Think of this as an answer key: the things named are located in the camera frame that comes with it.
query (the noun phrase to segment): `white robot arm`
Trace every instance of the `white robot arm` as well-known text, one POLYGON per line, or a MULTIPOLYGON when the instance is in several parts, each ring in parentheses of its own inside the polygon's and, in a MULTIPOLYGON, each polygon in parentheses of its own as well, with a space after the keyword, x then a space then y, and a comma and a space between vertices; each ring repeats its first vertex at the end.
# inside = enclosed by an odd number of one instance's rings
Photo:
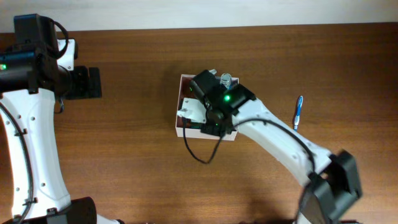
POLYGON ((343 151, 336 156, 305 139, 274 116, 244 86, 237 84, 227 89, 214 72, 205 70, 193 77, 190 89, 206 108, 206 124, 201 132, 216 134, 221 140, 226 133, 237 130, 273 155, 305 187, 296 223, 338 223, 362 196, 351 154, 343 151))
POLYGON ((58 22, 33 14, 14 23, 17 44, 0 54, 0 115, 14 179, 7 223, 122 223, 97 215, 89 197, 70 200, 55 142, 55 102, 101 97, 99 70, 73 66, 75 41, 58 22), (65 40, 57 40, 55 26, 65 40))

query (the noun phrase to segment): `wooden table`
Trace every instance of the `wooden table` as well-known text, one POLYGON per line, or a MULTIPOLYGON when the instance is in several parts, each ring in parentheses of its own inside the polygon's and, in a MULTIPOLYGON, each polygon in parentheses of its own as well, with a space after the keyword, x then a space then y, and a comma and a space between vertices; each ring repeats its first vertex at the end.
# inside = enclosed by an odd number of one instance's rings
MULTIPOLYGON (((245 136, 209 166, 175 133, 180 75, 216 68, 300 134, 356 156, 364 197, 344 218, 398 222, 398 24, 71 32, 76 65, 99 67, 103 97, 65 102, 55 116, 72 198, 126 223, 239 223, 293 218, 302 188, 245 136)), ((12 44, 1 34, 1 48, 12 44)), ((11 217, 12 175, 1 131, 0 221, 11 217)), ((189 139, 207 158, 212 140, 189 139)))

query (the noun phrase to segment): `black cable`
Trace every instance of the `black cable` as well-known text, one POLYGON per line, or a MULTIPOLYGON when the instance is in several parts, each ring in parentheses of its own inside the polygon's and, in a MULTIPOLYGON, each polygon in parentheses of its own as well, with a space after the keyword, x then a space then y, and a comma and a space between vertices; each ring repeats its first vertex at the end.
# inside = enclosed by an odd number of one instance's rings
POLYGON ((12 117, 12 114, 7 110, 7 108, 1 102, 0 102, 0 109, 4 112, 4 114, 8 117, 8 119, 11 121, 12 125, 17 130, 16 136, 18 136, 19 140, 21 141, 22 151, 24 152, 24 156, 25 156, 25 163, 26 163, 27 176, 28 176, 28 182, 29 182, 29 190, 28 190, 29 198, 25 204, 26 207, 25 207, 24 212, 22 213, 21 217, 17 221, 17 224, 21 224, 25 220, 27 214, 29 213, 31 205, 34 202, 34 199, 33 199, 34 185, 33 185, 32 166, 30 164, 29 152, 27 150, 24 133, 21 131, 21 128, 19 127, 17 121, 14 119, 14 117, 12 117))
POLYGON ((47 49, 52 54, 51 56, 58 60, 65 54, 65 52, 68 49, 68 44, 69 44, 68 31, 59 22, 54 21, 53 19, 45 17, 45 16, 42 16, 42 17, 46 18, 46 19, 50 20, 52 23, 54 23, 54 25, 56 25, 61 30, 63 36, 65 37, 65 46, 63 46, 63 49, 61 51, 56 52, 55 50, 47 49))
POLYGON ((311 197, 311 194, 308 194, 308 192, 313 192, 315 190, 314 187, 316 187, 318 185, 317 184, 318 179, 317 179, 316 173, 310 174, 308 176, 308 178, 310 179, 310 184, 305 186, 305 188, 300 196, 300 200, 298 201, 298 209, 297 209, 297 212, 296 212, 295 218, 294 218, 295 223, 297 223, 297 221, 299 220, 300 214, 302 214, 302 216, 304 216, 304 214, 302 213, 303 208, 306 206, 308 200, 311 197))
MULTIPOLYGON (((310 175, 308 175, 308 176, 310 177, 312 174, 315 173, 315 160, 314 160, 314 158, 313 158, 313 154, 312 154, 311 150, 308 148, 308 146, 307 146, 306 144, 304 144, 303 141, 301 141, 301 139, 299 139, 295 134, 293 134, 291 131, 289 131, 287 128, 283 127, 282 125, 280 125, 280 124, 278 124, 278 123, 276 123, 276 122, 273 122, 273 121, 271 121, 271 120, 269 120, 269 119, 251 118, 251 119, 247 119, 247 120, 244 120, 244 121, 240 121, 238 124, 235 124, 235 125, 233 126, 233 128, 235 129, 235 128, 237 128, 239 125, 244 124, 244 123, 247 123, 247 122, 251 122, 251 121, 262 121, 262 122, 264 122, 264 124, 271 124, 271 125, 273 125, 273 126, 279 128, 279 129, 281 129, 282 131, 284 131, 285 133, 287 133, 290 137, 292 137, 294 140, 296 140, 296 141, 304 148, 305 152, 308 154, 308 160, 311 162, 311 165, 312 165, 312 173, 311 173, 310 175)), ((199 161, 199 162, 201 162, 201 163, 204 163, 204 164, 209 164, 209 163, 211 162, 211 160, 213 160, 213 158, 214 158, 214 156, 215 156, 215 154, 216 154, 216 151, 217 151, 217 149, 218 149, 218 146, 220 145, 220 142, 221 142, 223 136, 220 137, 220 139, 218 140, 218 142, 217 142, 217 144, 216 144, 216 147, 214 148, 213 154, 211 155, 210 159, 209 159, 207 162, 205 162, 205 161, 203 161, 203 160, 197 158, 197 157, 194 155, 194 153, 191 151, 191 149, 189 148, 188 143, 187 143, 187 139, 186 139, 186 137, 185 137, 185 127, 186 127, 186 125, 187 125, 187 120, 186 120, 185 118, 183 118, 183 136, 184 136, 185 146, 187 147, 189 153, 190 153, 190 154, 192 155, 192 157, 195 158, 197 161, 199 161)), ((304 201, 306 201, 306 199, 305 199, 305 190, 304 190, 304 192, 303 192, 303 194, 302 194, 302 196, 300 197, 300 200, 299 200, 299 202, 298 202, 298 210, 297 210, 297 213, 296 213, 296 215, 295 215, 295 221, 296 221, 296 222, 297 222, 297 220, 298 220, 298 218, 299 218, 299 214, 302 212, 303 206, 304 206, 304 204, 305 204, 304 201)))
POLYGON ((280 124, 278 124, 278 123, 276 123, 276 122, 273 122, 273 121, 271 121, 271 120, 269 120, 269 119, 262 119, 262 118, 251 118, 251 119, 247 119, 247 120, 244 120, 244 121, 240 121, 238 124, 235 124, 235 125, 234 125, 234 128, 238 127, 238 126, 241 125, 241 124, 250 122, 250 121, 262 121, 262 122, 264 122, 264 124, 271 124, 271 125, 273 125, 273 126, 279 128, 279 129, 281 129, 281 130, 284 131, 286 134, 288 134, 290 137, 292 137, 294 140, 296 140, 297 143, 299 143, 299 144, 304 148, 305 152, 308 154, 308 160, 311 162, 311 165, 312 165, 312 172, 315 172, 315 160, 314 160, 314 158, 313 158, 313 154, 312 154, 311 150, 310 150, 310 149, 308 148, 308 146, 307 146, 303 141, 301 141, 301 139, 299 139, 299 137, 297 137, 294 133, 292 133, 292 132, 289 131, 287 128, 283 127, 282 125, 280 125, 280 124))
POLYGON ((208 161, 203 161, 203 160, 197 158, 197 156, 195 156, 195 154, 194 154, 194 153, 192 152, 192 150, 189 148, 188 142, 187 142, 187 137, 185 136, 185 128, 186 128, 186 126, 187 126, 187 119, 186 119, 186 118, 182 118, 182 121, 183 121, 183 125, 182 125, 182 135, 183 135, 183 137, 184 137, 185 146, 187 147, 188 152, 189 152, 189 153, 191 154, 191 156, 192 156, 194 159, 196 159, 197 161, 199 161, 199 162, 201 162, 201 163, 203 163, 203 164, 210 164, 211 161, 213 160, 214 156, 216 155, 218 146, 220 145, 221 140, 223 139, 223 137, 220 137, 220 139, 218 140, 216 146, 215 146, 214 149, 213 149, 213 153, 211 154, 209 160, 208 160, 208 161))
MULTIPOLYGON (((214 156, 215 156, 215 154, 216 154, 216 152, 217 152, 218 146, 220 145, 221 140, 223 139, 224 136, 221 136, 221 137, 220 137, 220 139, 218 140, 218 142, 217 142, 217 144, 216 144, 216 146, 215 146, 215 148, 214 148, 214 150, 213 150, 213 153, 212 153, 210 159, 209 159, 207 162, 205 162, 205 161, 203 161, 203 160, 197 158, 197 156, 194 155, 194 153, 192 152, 192 150, 189 148, 188 142, 187 142, 187 138, 185 137, 185 127, 186 127, 186 125, 187 125, 187 119, 186 119, 186 118, 183 118, 182 120, 183 120, 183 126, 182 126, 183 138, 184 138, 185 146, 187 147, 189 153, 190 153, 190 154, 192 155, 192 157, 193 157, 194 159, 196 159, 197 161, 199 161, 199 162, 201 162, 201 163, 203 163, 203 164, 209 164, 209 163, 213 160, 213 158, 214 158, 214 156)), ((313 154, 312 154, 311 150, 310 150, 310 149, 308 148, 308 146, 307 146, 306 144, 304 144, 304 142, 301 141, 294 133, 292 133, 292 132, 289 131, 287 128, 283 127, 282 125, 280 125, 280 124, 278 124, 278 123, 275 123, 275 122, 273 122, 273 121, 271 121, 271 120, 269 120, 269 119, 251 118, 251 119, 247 119, 247 120, 244 120, 244 121, 240 121, 238 124, 235 124, 235 125, 233 126, 233 128, 236 129, 239 125, 244 124, 244 123, 247 123, 247 122, 250 122, 250 121, 262 121, 262 122, 264 122, 264 124, 271 124, 271 125, 273 125, 273 126, 279 128, 279 129, 283 130, 283 131, 284 131, 285 133, 287 133, 290 137, 292 137, 294 140, 296 140, 296 141, 304 148, 305 152, 308 154, 308 160, 309 160, 309 161, 311 162, 311 164, 312 164, 312 172, 315 172, 315 160, 314 160, 314 158, 313 158, 313 154)))
POLYGON ((63 104, 63 100, 61 98, 58 99, 58 102, 60 103, 60 111, 54 112, 55 114, 62 114, 62 112, 65 109, 65 105, 63 104))
POLYGON ((59 51, 59 53, 55 54, 55 58, 60 59, 67 51, 69 44, 69 35, 68 31, 59 22, 53 21, 53 23, 62 31, 62 34, 65 36, 65 46, 63 46, 63 49, 59 51))

